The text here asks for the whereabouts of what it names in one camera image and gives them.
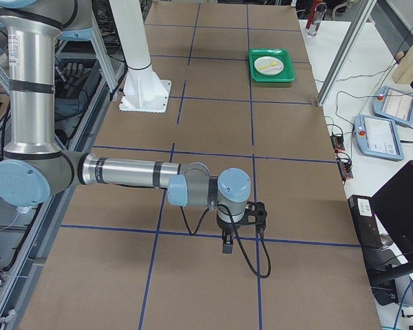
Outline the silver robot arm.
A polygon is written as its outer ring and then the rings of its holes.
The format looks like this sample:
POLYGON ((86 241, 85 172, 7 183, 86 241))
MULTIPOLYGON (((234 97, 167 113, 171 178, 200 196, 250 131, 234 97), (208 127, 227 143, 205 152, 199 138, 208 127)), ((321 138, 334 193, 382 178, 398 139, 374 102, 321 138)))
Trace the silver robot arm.
POLYGON ((97 157, 54 141, 54 46, 63 32, 92 26, 89 1, 0 1, 8 32, 11 139, 0 161, 0 198, 32 206, 77 185, 116 184, 167 191, 171 205, 216 210, 223 250, 248 224, 251 181, 239 168, 212 176, 201 163, 97 157))

